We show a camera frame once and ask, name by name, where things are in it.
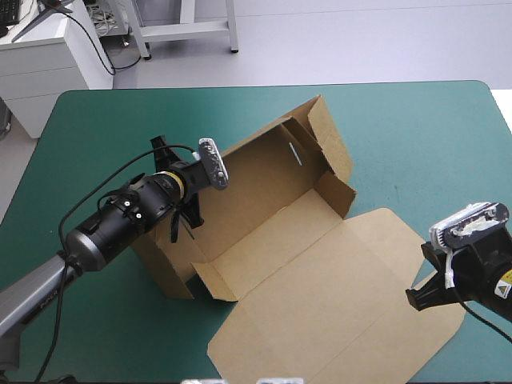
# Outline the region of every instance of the white desk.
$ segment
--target white desk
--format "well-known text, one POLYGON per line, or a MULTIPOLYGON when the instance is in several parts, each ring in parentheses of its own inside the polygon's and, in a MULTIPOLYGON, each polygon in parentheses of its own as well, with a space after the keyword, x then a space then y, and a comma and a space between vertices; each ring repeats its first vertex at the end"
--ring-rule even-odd
MULTIPOLYGON (((21 16, 30 8, 30 1, 24 0, 21 16)), ((80 27, 62 14, 50 16, 15 43, 10 42, 36 14, 35 4, 32 8, 32 15, 0 38, 0 97, 29 136, 38 138, 61 93, 110 89, 113 79, 80 27)), ((75 0, 68 8, 87 29, 107 63, 82 0, 75 0)))

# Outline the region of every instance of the black wire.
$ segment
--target black wire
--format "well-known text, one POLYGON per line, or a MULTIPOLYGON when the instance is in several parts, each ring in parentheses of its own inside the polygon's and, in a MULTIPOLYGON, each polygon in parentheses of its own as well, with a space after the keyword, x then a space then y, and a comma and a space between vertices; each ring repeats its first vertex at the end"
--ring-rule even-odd
POLYGON ((100 55, 99 53, 99 50, 98 48, 96 47, 96 44, 94 44, 93 42, 93 39, 92 37, 90 36, 89 32, 87 32, 86 28, 76 19, 74 18, 73 16, 67 14, 66 12, 62 12, 59 8, 55 7, 55 6, 52 6, 50 4, 48 4, 47 2, 45 2, 44 0, 39 0, 44 6, 48 6, 49 8, 55 10, 56 12, 59 12, 60 14, 63 14, 64 16, 66 16, 67 18, 73 20, 74 22, 76 22, 78 24, 78 26, 80 28, 82 28, 82 30, 84 31, 84 33, 86 34, 87 38, 89 39, 90 43, 92 44, 94 50, 96 51, 96 55, 98 56, 99 58, 99 61, 101 62, 103 68, 105 68, 106 72, 111 75, 111 76, 115 76, 116 75, 116 70, 126 70, 128 68, 131 68, 132 66, 135 66, 138 62, 140 62, 141 60, 141 56, 139 55, 138 56, 138 59, 135 61, 135 62, 132 62, 131 64, 129 64, 128 66, 120 66, 120 67, 116 67, 114 66, 114 64, 112 63, 112 60, 110 59, 110 56, 109 54, 106 52, 106 50, 104 51, 105 52, 105 56, 106 58, 108 59, 109 61, 109 64, 110 64, 110 69, 106 66, 105 62, 103 61, 103 58, 102 56, 100 55))
MULTIPOLYGON (((460 252, 455 252, 454 253, 454 257, 459 254, 460 252)), ((459 294, 457 288, 455 287, 455 284, 454 286, 451 288, 454 292, 454 295, 455 295, 455 298, 457 299, 458 303, 461 305, 462 308, 464 308, 466 310, 466 312, 468 314, 470 314, 471 316, 473 316, 474 318, 476 318, 477 320, 479 320, 481 323, 485 324, 486 326, 488 326, 489 328, 491 328, 492 330, 494 330, 495 332, 498 332, 501 336, 503 336, 508 342, 512 343, 512 337, 509 336, 507 333, 505 333, 504 330, 500 329, 498 326, 496 326, 495 324, 493 324, 492 322, 490 322, 489 320, 486 320, 484 319, 482 316, 480 316, 479 314, 477 314, 474 310, 472 310, 471 308, 469 308, 467 306, 467 304, 464 303, 464 300, 462 300, 462 297, 461 295, 459 294)))
POLYGON ((62 269, 62 275, 60 277, 60 283, 58 288, 58 300, 57 300, 57 311, 55 314, 55 323, 54 323, 54 335, 52 337, 52 342, 50 345, 50 348, 48 349, 48 352, 46 353, 45 360, 43 364, 41 365, 41 368, 39 369, 38 375, 34 382, 39 383, 41 381, 42 376, 45 373, 46 368, 48 367, 48 363, 50 362, 51 356, 55 350, 55 347, 57 345, 58 341, 58 333, 60 329, 60 322, 61 322, 61 314, 62 314, 62 301, 63 301, 63 292, 64 292, 64 286, 66 284, 66 276, 67 271, 69 269, 69 250, 66 244, 66 240, 64 239, 64 224, 66 220, 73 214, 73 212, 76 211, 77 208, 80 207, 81 204, 83 204, 87 199, 89 199, 92 195, 94 195, 96 192, 98 192, 101 188, 105 186, 110 180, 112 180, 114 177, 116 177, 118 174, 123 172, 128 166, 131 166, 134 162, 140 160, 141 158, 144 158, 148 154, 152 154, 156 152, 157 150, 164 150, 166 148, 182 148, 184 150, 188 150, 190 152, 194 152, 194 149, 192 149, 189 146, 182 146, 182 145, 168 145, 168 146, 160 146, 158 148, 154 148, 152 150, 148 150, 147 152, 144 152, 143 154, 140 154, 139 156, 136 156, 135 158, 132 158, 128 162, 126 162, 124 165, 119 167, 115 172, 113 172, 108 178, 103 180, 101 183, 99 183, 94 189, 92 189, 91 192, 89 192, 86 196, 84 196, 82 199, 80 199, 79 202, 77 202, 61 219, 60 223, 58 224, 58 237, 60 239, 62 248, 64 249, 64 268, 62 269))

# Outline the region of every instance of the green tabletop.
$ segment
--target green tabletop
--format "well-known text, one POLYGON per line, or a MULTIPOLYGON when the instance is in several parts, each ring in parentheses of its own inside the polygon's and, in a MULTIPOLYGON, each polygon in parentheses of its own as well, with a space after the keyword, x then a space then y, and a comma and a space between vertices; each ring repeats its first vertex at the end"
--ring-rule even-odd
MULTIPOLYGON (((430 224, 469 202, 512 207, 512 137, 480 82, 73 91, 58 100, 0 227, 0 287, 53 256, 60 217, 125 160, 148 150, 152 137, 165 134, 169 143, 190 146, 213 137, 225 149, 316 94, 326 98, 354 160, 350 184, 358 196, 350 216, 387 206, 426 238, 430 224)), ((110 188, 152 170, 147 158, 110 188)), ((198 280, 192 285, 194 301, 164 298, 132 250, 85 275, 66 292, 61 339, 46 376, 216 377, 206 344, 232 305, 212 300, 198 280)), ((512 333, 512 324, 473 307, 512 333)), ((48 310, 24 333, 22 368, 11 379, 34 378, 53 320, 48 310)), ((466 317, 414 380, 511 379, 510 351, 466 317)))

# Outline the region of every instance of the white furniture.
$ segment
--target white furniture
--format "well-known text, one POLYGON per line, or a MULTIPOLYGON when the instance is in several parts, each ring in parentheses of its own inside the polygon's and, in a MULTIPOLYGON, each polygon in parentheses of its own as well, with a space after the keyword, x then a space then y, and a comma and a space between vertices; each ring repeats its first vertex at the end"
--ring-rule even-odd
MULTIPOLYGON (((31 1, 35 0, 24 0, 22 16, 29 11, 31 1)), ((75 0, 68 8, 108 63, 82 0, 75 0)), ((41 136, 60 94, 110 89, 113 81, 84 32, 62 14, 50 16, 15 43, 10 42, 36 12, 34 4, 32 14, 0 38, 0 98, 32 138, 41 136)))
POLYGON ((191 38, 214 38, 229 36, 231 51, 238 52, 237 24, 233 0, 226 0, 227 21, 195 22, 195 0, 181 0, 179 24, 144 26, 138 12, 137 0, 124 0, 126 15, 138 50, 143 58, 150 58, 150 42, 168 42, 191 38))

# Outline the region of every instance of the cardboard box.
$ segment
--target cardboard box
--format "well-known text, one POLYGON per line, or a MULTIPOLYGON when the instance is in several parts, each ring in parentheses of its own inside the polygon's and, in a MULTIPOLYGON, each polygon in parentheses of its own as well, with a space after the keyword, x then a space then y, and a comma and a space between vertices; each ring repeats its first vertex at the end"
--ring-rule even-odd
POLYGON ((230 186, 205 190, 205 225, 168 241, 168 222, 134 246, 169 297, 197 272, 238 304, 208 355, 230 384, 404 383, 459 328, 459 306, 416 312, 404 290, 423 239, 392 211, 343 220, 352 162, 321 97, 225 154, 230 186))
POLYGON ((133 245, 169 298, 192 298, 185 282, 197 272, 214 298, 239 300, 339 223, 355 197, 352 161, 319 96, 223 158, 230 185, 201 192, 195 240, 180 228, 171 244, 168 219, 133 245), (332 208, 325 221, 319 199, 332 208))

